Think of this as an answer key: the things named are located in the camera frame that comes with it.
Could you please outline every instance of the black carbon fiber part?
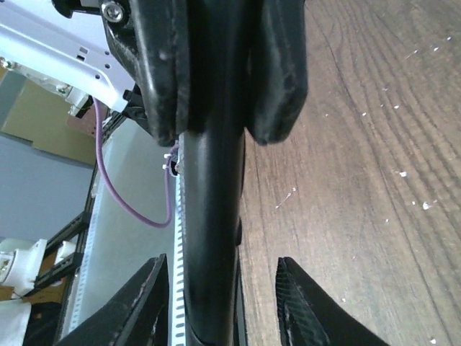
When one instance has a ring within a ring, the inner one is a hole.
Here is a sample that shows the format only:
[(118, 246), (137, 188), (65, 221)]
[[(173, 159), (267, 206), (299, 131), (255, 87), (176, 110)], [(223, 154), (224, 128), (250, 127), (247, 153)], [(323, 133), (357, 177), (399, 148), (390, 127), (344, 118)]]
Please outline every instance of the black carbon fiber part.
[(275, 294), (283, 346), (388, 346), (348, 315), (293, 258), (279, 258)]

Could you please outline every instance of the wood grain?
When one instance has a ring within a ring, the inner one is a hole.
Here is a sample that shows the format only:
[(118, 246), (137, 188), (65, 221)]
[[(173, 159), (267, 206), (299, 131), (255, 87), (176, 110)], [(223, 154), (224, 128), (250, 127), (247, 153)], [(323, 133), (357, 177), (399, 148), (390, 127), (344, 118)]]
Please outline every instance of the wood grain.
[(305, 17), (305, 109), (283, 144), (247, 141), (249, 344), (279, 345), (291, 256), (391, 345), (459, 346), (461, 0), (307, 0)]

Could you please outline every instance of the gray wall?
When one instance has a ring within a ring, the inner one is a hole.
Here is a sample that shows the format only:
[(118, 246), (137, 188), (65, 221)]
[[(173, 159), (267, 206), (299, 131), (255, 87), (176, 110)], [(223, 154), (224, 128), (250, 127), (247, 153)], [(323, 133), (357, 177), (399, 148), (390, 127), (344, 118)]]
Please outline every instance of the gray wall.
[[(0, 127), (23, 83), (7, 73), (0, 84)], [(0, 240), (52, 237), (83, 210), (90, 179), (91, 167), (0, 134)]]

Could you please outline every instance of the white paint speck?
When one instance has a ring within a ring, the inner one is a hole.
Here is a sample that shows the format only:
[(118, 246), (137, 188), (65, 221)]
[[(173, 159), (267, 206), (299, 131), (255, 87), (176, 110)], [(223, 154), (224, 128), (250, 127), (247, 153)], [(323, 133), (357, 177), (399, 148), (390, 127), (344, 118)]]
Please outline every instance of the white paint speck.
[(158, 57), (159, 57), (160, 60), (162, 60), (162, 61), (167, 61), (167, 60), (168, 60), (168, 54), (166, 54), (166, 53), (163, 52), (163, 51), (158, 52)]
[(287, 197), (285, 197), (285, 199), (284, 199), (282, 202), (280, 202), (278, 205), (276, 205), (275, 208), (276, 208), (276, 209), (280, 208), (280, 206), (283, 204), (283, 202), (286, 201), (288, 198), (290, 198), (291, 195), (292, 195), (291, 192), (288, 193)]
[(412, 55), (414, 55), (414, 54), (416, 54), (416, 53), (418, 53), (418, 50), (417, 50), (417, 49), (416, 49), (416, 50), (414, 50), (414, 51), (412, 52), (412, 54), (410, 54), (409, 56), (407, 56), (405, 59), (408, 59), (408, 58), (410, 58)]

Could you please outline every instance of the white metal frame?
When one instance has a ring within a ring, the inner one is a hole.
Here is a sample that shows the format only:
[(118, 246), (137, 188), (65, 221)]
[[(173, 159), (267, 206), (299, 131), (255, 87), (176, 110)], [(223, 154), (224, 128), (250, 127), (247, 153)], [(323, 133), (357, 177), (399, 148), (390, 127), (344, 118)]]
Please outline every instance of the white metal frame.
[(121, 112), (135, 82), (109, 53), (101, 17), (61, 16), (49, 0), (0, 0), (0, 56)]

